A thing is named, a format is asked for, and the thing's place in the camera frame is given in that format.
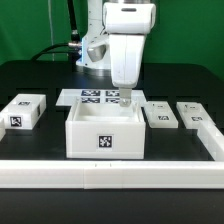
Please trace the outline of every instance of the white box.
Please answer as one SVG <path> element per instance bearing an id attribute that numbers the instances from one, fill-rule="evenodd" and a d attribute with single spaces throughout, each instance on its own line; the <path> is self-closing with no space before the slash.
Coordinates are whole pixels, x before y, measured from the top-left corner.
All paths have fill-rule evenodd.
<path id="1" fill-rule="evenodd" d="M 5 135 L 5 124 L 4 124 L 4 119 L 0 117 L 0 141 Z"/>
<path id="2" fill-rule="evenodd" d="M 33 129 L 46 109 L 46 96 L 18 94 L 0 113 L 6 129 Z"/>
<path id="3" fill-rule="evenodd" d="M 149 101 L 144 108 L 151 128 L 178 128 L 178 121 L 166 101 Z"/>
<path id="4" fill-rule="evenodd" d="M 143 159 L 145 122 L 138 103 L 76 101 L 66 121 L 68 158 Z"/>
<path id="5" fill-rule="evenodd" d="M 177 102 L 177 110 L 187 129 L 198 129 L 200 121 L 214 123 L 200 103 Z"/>

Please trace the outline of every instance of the black table surface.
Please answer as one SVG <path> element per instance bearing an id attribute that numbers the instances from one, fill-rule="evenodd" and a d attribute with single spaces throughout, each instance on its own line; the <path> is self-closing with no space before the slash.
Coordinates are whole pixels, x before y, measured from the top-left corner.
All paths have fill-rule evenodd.
<path id="1" fill-rule="evenodd" d="M 112 89 L 110 77 L 76 71 L 68 62 L 10 61 L 0 66 L 0 110 L 19 93 L 46 94 L 47 109 L 33 130 L 7 130 L 1 160 L 67 160 L 62 89 Z M 144 160 L 212 161 L 187 130 L 176 102 L 202 103 L 224 130 L 224 82 L 193 64 L 143 64 L 136 89 L 147 100 L 168 101 L 178 129 L 151 129 L 146 120 Z M 0 190 L 2 223 L 222 223 L 223 190 Z"/>

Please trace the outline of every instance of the black cable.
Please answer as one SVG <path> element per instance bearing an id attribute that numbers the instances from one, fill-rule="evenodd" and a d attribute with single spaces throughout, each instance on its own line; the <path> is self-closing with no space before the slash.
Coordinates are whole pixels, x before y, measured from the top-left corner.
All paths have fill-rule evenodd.
<path id="1" fill-rule="evenodd" d="M 31 58 L 32 61 L 36 61 L 43 54 L 69 54 L 69 51 L 41 51 Z"/>
<path id="2" fill-rule="evenodd" d="M 58 47 L 67 47 L 67 46 L 68 46 L 67 43 L 54 44 L 54 45 L 51 45 L 50 47 L 45 48 L 41 52 L 46 52 L 46 51 L 53 50 L 53 49 L 58 48 Z"/>
<path id="3" fill-rule="evenodd" d="M 72 41 L 80 41 L 80 36 L 78 34 L 76 19 L 75 19 L 75 10 L 73 0 L 67 0 L 68 12 L 70 18 L 70 26 L 72 30 L 71 39 Z"/>
<path id="4" fill-rule="evenodd" d="M 37 58 L 39 58 L 42 54 L 47 53 L 49 50 L 53 50 L 55 48 L 59 48 L 59 47 L 68 47 L 68 44 L 66 43 L 61 43 L 61 44 L 54 44 L 50 47 L 45 48 L 44 50 L 40 51 L 38 54 L 34 55 L 31 60 L 32 61 L 36 61 Z"/>

